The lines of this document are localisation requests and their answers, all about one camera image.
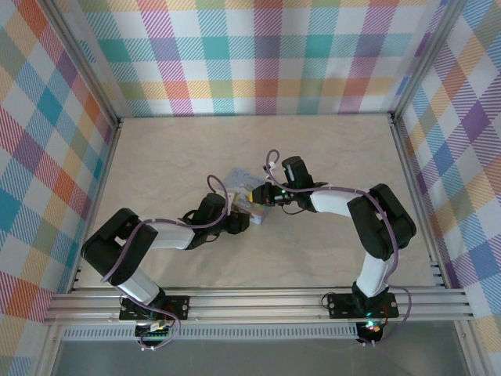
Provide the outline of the light blue snack pouch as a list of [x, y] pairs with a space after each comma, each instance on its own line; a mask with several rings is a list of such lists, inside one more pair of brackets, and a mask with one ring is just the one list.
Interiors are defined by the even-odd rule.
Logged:
[[[223, 179], [226, 189], [230, 193], [234, 193], [234, 201], [240, 206], [240, 198], [246, 197], [249, 200], [249, 195], [253, 189], [266, 183], [264, 179], [253, 175], [242, 168], [233, 168], [229, 174]], [[260, 204], [251, 203], [250, 221], [253, 224], [261, 224], [264, 222], [271, 208]]]

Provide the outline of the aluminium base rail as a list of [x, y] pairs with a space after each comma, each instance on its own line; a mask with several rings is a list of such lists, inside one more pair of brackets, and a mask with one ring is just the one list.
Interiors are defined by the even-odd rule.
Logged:
[[[335, 304], [328, 294], [343, 288], [181, 288], [168, 295], [186, 296], [185, 324], [303, 324], [327, 323]], [[381, 320], [470, 320], [473, 310], [461, 289], [410, 287], [392, 290], [395, 300], [377, 305]], [[116, 324], [121, 309], [120, 292], [113, 288], [82, 288], [55, 295], [45, 314], [48, 325]]]

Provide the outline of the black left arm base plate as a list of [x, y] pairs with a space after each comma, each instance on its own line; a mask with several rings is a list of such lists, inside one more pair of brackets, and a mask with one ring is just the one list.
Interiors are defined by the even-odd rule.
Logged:
[[[119, 311], [119, 321], [155, 321], [168, 320], [162, 313], [145, 309], [137, 305], [129, 298], [120, 299], [121, 309]], [[154, 305], [158, 309], [175, 314], [179, 319], [186, 320], [189, 312], [189, 296], [187, 295], [167, 295]]]

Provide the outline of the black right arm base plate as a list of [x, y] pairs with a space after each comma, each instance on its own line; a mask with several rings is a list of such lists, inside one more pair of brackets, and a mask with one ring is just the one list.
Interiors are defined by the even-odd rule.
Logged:
[[388, 292], [372, 298], [355, 294], [329, 294], [327, 309], [330, 319], [385, 319], [399, 316], [395, 295]]

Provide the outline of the aluminium right side rail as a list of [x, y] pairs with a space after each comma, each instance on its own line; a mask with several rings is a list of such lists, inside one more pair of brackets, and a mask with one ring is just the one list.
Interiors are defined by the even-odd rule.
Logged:
[[437, 242], [432, 233], [430, 221], [427, 217], [424, 202], [420, 196], [420, 187], [417, 182], [416, 176], [413, 174], [413, 166], [411, 164], [410, 156], [405, 148], [405, 143], [398, 127], [398, 120], [395, 115], [390, 112], [387, 114], [389, 127], [395, 147], [398, 153], [400, 163], [402, 165], [405, 180], [409, 189], [410, 197], [413, 203], [414, 212], [416, 213], [416, 224], [418, 232], [424, 239], [424, 244], [428, 253], [428, 258], [431, 262], [431, 269], [436, 280], [436, 285], [449, 289], [451, 287], [449, 276], [445, 269], [445, 264], [438, 251]]

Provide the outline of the aluminium left side rail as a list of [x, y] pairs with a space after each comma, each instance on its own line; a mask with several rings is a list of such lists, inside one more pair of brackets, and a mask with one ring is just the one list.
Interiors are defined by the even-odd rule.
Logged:
[[124, 124], [124, 117], [119, 117], [117, 118], [113, 133], [112, 133], [112, 138], [110, 141], [110, 147], [109, 150], [106, 154], [106, 159], [105, 163], [103, 165], [103, 169], [101, 171], [101, 174], [99, 176], [98, 183], [99, 185], [97, 186], [97, 191], [96, 191], [96, 197], [95, 200], [92, 202], [92, 205], [90, 207], [90, 212], [89, 212], [89, 217], [88, 221], [86, 222], [85, 226], [85, 231], [83, 232], [83, 237], [81, 239], [81, 242], [79, 244], [79, 248], [77, 250], [75, 260], [73, 267], [70, 272], [70, 277], [68, 279], [67, 285], [64, 289], [64, 292], [66, 294], [69, 294], [73, 291], [74, 289], [74, 284], [77, 281], [77, 275], [79, 273], [79, 270], [81, 268], [81, 248], [83, 247], [84, 242], [92, 235], [92, 229], [93, 226], [96, 222], [96, 217], [99, 212], [99, 206], [101, 204], [102, 198], [103, 198], [103, 192], [106, 187], [106, 181], [108, 179], [109, 173], [110, 173], [110, 168], [113, 163], [114, 155], [117, 149], [117, 144], [118, 140], [121, 134], [121, 129]]

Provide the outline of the aluminium right corner post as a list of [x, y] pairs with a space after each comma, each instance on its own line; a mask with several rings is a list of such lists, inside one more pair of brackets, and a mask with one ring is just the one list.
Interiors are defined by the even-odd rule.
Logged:
[[409, 66], [405, 69], [395, 97], [389, 106], [388, 120], [396, 125], [416, 95], [424, 76], [431, 69], [445, 40], [463, 11], [467, 0], [432, 0], [418, 27], [419, 44], [412, 49]]

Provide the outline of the aluminium corner post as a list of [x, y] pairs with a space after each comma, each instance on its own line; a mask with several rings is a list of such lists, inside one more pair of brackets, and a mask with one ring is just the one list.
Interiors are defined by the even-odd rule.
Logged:
[[409, 66], [405, 69], [395, 97], [389, 106], [388, 120], [396, 125], [416, 95], [424, 76], [431, 69], [445, 40], [463, 11], [467, 0], [432, 0], [418, 27], [419, 44], [412, 49]]
[[101, 86], [79, 41], [68, 26], [63, 13], [59, 10], [55, 0], [38, 0], [38, 4], [42, 7], [42, 10], [49, 19], [51, 25], [54, 26], [56, 33], [67, 50], [68, 55], [74, 61], [76, 68], [81, 73], [91, 93], [95, 96], [96, 102], [101, 106], [101, 109], [104, 110], [107, 119], [115, 128], [120, 128], [122, 118], [119, 117], [114, 110], [108, 95]]

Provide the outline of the aluminium left corner post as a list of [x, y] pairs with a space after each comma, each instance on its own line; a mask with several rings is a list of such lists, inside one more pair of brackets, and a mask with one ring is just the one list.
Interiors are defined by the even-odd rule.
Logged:
[[101, 106], [101, 109], [104, 110], [107, 119], [115, 128], [120, 128], [122, 118], [119, 117], [114, 110], [108, 95], [101, 86], [79, 41], [68, 26], [63, 13], [59, 10], [55, 0], [38, 0], [38, 4], [42, 7], [42, 10], [49, 19], [51, 25], [54, 26], [56, 33], [67, 50], [68, 55], [74, 61], [76, 68], [81, 73], [91, 93], [95, 96], [96, 102]]

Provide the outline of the aluminium left frame leg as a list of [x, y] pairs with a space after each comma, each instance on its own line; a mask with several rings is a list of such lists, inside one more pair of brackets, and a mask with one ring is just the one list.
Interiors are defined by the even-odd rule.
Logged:
[[52, 376], [60, 343], [65, 331], [64, 325], [49, 325], [38, 356], [34, 376]]

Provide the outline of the aluminium frame leg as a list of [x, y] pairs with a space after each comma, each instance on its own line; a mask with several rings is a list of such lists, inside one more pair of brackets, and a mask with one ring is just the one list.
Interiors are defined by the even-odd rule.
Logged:
[[475, 338], [470, 321], [456, 320], [454, 324], [470, 376], [485, 376], [478, 341]]
[[65, 331], [64, 325], [49, 325], [38, 356], [34, 376], [52, 376], [60, 343]]

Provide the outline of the aluminium right frame leg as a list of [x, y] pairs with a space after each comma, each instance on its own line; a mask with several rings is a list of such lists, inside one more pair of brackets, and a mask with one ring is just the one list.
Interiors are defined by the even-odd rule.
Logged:
[[485, 376], [478, 341], [475, 338], [470, 321], [456, 320], [454, 324], [470, 376]]

